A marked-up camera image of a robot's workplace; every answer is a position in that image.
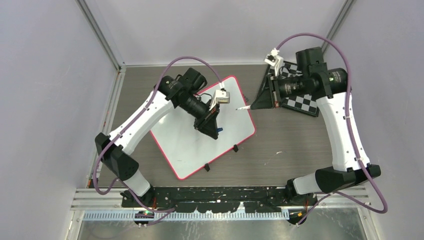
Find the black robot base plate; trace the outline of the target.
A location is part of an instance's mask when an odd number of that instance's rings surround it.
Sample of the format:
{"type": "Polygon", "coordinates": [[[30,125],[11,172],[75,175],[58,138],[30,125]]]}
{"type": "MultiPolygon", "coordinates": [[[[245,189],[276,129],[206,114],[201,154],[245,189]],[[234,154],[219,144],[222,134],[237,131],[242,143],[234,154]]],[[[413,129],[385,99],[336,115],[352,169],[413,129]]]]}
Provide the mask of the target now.
{"type": "Polygon", "coordinates": [[[246,213],[277,213],[282,207],[304,210],[318,201],[312,193],[292,196],[283,186],[152,187],[138,200],[129,190],[121,196],[123,208],[145,205],[157,211],[202,214],[234,213],[239,207],[246,213]]]}

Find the white marker pen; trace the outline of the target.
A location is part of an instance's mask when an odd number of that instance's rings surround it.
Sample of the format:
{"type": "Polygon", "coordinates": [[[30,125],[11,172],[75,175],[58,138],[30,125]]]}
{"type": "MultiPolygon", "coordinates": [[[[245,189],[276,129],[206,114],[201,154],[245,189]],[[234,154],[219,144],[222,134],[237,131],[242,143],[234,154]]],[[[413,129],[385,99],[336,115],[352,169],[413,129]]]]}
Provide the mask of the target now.
{"type": "Polygon", "coordinates": [[[236,108],[235,110],[236,111],[240,111],[240,110],[249,110],[251,108],[251,106],[250,105],[247,105],[247,106],[243,106],[243,107],[238,107],[238,108],[236,108]]]}

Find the pink-framed whiteboard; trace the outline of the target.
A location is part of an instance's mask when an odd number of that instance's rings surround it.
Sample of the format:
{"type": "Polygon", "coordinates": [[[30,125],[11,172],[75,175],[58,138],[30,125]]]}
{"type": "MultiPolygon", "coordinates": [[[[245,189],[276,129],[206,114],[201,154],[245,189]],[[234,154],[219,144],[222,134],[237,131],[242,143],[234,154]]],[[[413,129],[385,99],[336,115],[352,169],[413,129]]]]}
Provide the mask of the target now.
{"type": "Polygon", "coordinates": [[[248,110],[239,81],[234,75],[222,83],[230,93],[230,103],[222,104],[217,116],[218,139],[197,131],[195,118],[176,108],[161,118],[150,134],[167,160],[176,178],[185,180],[256,133],[256,126],[248,110]]]}

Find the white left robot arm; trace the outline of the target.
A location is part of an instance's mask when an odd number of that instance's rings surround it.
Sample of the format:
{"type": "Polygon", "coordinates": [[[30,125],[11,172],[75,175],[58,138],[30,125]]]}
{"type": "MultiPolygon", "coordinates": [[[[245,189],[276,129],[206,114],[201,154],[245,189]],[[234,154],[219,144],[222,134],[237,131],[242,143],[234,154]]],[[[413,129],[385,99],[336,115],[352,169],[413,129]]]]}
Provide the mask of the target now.
{"type": "Polygon", "coordinates": [[[218,139],[219,106],[213,105],[211,100],[203,102],[196,95],[206,84],[206,78],[192,67],[175,78],[166,75],[155,85],[149,98],[120,127],[109,134],[100,132],[95,137],[97,163],[103,163],[114,173],[134,193],[134,200],[141,207],[148,207],[153,202],[152,186],[131,154],[160,119],[181,108],[194,117],[195,130],[218,139]]]}

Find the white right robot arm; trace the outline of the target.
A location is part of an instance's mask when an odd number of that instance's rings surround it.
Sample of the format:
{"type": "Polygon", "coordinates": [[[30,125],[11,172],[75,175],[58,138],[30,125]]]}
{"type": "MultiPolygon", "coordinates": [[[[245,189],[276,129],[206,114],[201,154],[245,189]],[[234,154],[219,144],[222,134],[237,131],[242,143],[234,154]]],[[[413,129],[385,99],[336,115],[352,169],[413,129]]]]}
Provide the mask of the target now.
{"type": "Polygon", "coordinates": [[[371,164],[363,149],[353,111],[346,100],[348,73],[343,68],[328,69],[322,49],[308,48],[296,54],[297,71],[292,76],[266,76],[260,94],[250,105],[251,110],[274,109],[289,97],[310,95],[324,119],[331,146],[332,165],[314,173],[292,178],[285,186],[285,198],[299,205],[308,194],[333,193],[357,186],[381,175],[379,165],[371,164]]]}

